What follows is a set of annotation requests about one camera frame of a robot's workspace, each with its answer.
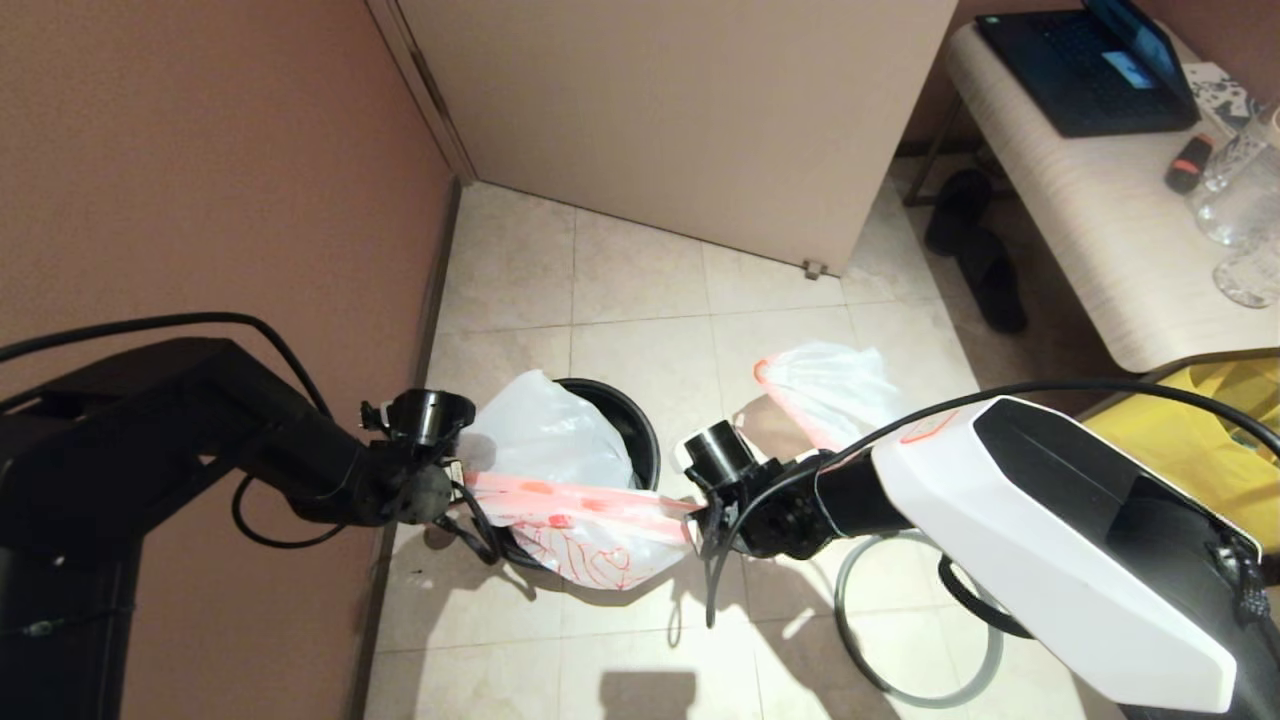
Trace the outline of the clear ribbed glass bottle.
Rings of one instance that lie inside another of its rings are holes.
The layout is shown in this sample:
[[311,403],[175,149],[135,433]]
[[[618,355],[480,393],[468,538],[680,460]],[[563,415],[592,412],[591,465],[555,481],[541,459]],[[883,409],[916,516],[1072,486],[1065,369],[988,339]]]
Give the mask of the clear ribbed glass bottle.
[[1280,149],[1280,97],[1210,154],[1201,173],[1199,188],[1208,193],[1221,192],[1234,176],[1268,147]]

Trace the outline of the black orange handheld device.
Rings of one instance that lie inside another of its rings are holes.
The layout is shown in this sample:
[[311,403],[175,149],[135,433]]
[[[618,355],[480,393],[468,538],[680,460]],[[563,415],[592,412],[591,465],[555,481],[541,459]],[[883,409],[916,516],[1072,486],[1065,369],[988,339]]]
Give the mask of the black orange handheld device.
[[1164,176],[1166,187],[1180,196],[1190,193],[1201,183],[1213,150],[1212,137],[1203,133],[1193,136],[1170,161]]

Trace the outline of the cream striped bench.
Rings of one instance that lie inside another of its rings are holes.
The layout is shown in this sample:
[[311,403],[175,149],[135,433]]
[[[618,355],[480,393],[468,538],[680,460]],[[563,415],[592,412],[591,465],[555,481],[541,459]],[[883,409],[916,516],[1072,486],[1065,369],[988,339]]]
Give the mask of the cream striped bench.
[[950,37],[943,58],[1119,366],[1280,347],[1280,305],[1243,307],[1217,290],[1212,273],[1229,251],[1164,182],[1190,131],[1064,138],[974,24]]

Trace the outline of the spare white plastic bag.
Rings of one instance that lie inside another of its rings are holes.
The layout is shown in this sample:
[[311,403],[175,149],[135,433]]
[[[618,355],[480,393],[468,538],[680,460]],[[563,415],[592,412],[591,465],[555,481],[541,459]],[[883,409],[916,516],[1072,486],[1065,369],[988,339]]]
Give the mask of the spare white plastic bag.
[[818,450],[844,450],[908,414],[877,348],[806,342],[763,357],[753,377]]

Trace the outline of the beige door frame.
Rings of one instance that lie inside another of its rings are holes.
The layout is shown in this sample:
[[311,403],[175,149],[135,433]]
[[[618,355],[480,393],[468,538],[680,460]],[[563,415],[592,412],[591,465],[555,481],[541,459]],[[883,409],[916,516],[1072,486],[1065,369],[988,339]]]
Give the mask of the beige door frame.
[[445,164],[462,186],[474,184],[477,182],[477,172],[430,72],[428,59],[410,28],[401,0],[364,0],[364,3],[431,131]]

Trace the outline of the clear glass cup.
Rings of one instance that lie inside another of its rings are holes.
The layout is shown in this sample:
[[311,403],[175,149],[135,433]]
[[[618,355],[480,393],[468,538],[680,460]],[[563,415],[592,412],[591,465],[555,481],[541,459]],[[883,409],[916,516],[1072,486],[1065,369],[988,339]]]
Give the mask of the clear glass cup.
[[1211,241],[1244,249],[1280,233],[1280,156],[1258,155],[1229,173],[1208,167],[1189,199]]
[[1211,273],[1215,287],[1252,309],[1280,302],[1280,231],[1245,241]]

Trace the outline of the black slipper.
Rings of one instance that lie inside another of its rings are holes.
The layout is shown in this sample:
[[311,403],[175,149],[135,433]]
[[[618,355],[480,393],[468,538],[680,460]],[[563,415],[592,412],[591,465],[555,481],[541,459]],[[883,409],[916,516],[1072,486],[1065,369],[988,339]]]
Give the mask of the black slipper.
[[934,197],[933,211],[924,233],[925,247],[942,258],[954,258],[965,238],[979,227],[995,187],[978,169],[950,176]]
[[973,228],[956,259],[986,324],[1002,334],[1024,332],[1028,318],[1019,295],[1018,273],[1001,238],[986,228]]

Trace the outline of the beige door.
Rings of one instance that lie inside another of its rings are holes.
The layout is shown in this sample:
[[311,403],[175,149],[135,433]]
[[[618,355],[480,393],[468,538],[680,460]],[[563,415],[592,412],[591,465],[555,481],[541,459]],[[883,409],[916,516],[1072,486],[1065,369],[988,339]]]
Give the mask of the beige door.
[[957,0],[399,0],[480,181],[842,275]]

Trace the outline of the dark blue laptop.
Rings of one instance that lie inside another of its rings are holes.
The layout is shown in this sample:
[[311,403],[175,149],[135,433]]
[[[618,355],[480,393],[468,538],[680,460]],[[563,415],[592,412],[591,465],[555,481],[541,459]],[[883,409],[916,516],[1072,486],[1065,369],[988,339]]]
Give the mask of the dark blue laptop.
[[1165,133],[1201,122],[1172,41],[1133,0],[978,15],[975,29],[1066,138]]

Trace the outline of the white black patterned card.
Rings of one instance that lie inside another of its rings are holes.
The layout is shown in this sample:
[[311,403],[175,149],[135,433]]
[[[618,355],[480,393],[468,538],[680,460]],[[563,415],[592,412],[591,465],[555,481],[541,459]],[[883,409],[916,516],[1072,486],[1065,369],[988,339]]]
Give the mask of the white black patterned card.
[[1244,129],[1257,113],[1257,102],[1244,86],[1212,61],[1183,67],[1187,83],[1202,115],[1226,136]]

